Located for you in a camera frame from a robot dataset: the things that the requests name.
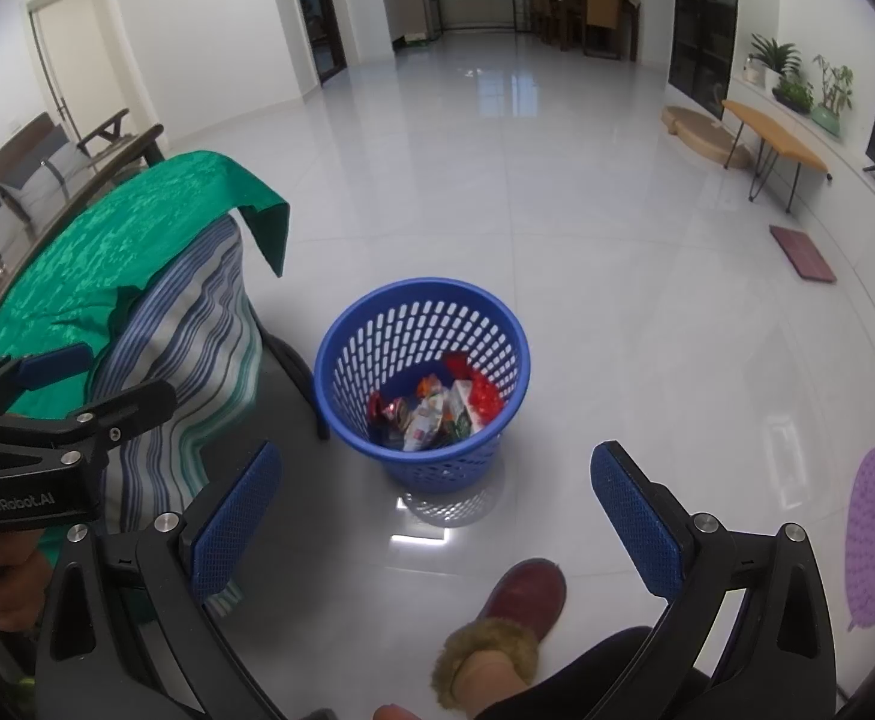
green cloth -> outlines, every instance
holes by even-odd
[[[182,154],[145,170],[79,215],[26,269],[0,307],[0,356],[83,341],[95,368],[26,392],[15,413],[60,418],[83,405],[138,298],[208,224],[239,208],[277,275],[290,206],[231,159]]]

green plant pot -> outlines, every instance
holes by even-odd
[[[834,116],[831,109],[818,105],[817,108],[810,112],[810,119],[813,119],[820,127],[826,129],[834,138],[840,137],[840,119]]]

red mat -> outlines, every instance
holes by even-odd
[[[786,227],[770,225],[770,234],[781,245],[794,271],[808,281],[825,281],[834,284],[837,276],[831,270],[824,258],[820,256],[817,247],[813,245],[808,234],[800,230],[789,230]]]

glass cabinet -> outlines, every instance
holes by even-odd
[[[738,0],[676,0],[670,83],[720,118],[733,64]]]

wooden chair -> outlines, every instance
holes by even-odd
[[[557,33],[557,17],[551,0],[530,0],[530,28],[545,43]]]
[[[587,30],[591,26],[600,26],[610,29],[613,33],[613,51],[618,61],[623,58],[621,50],[621,1],[622,0],[584,0],[583,13],[581,15],[580,46],[585,56],[587,52]]]

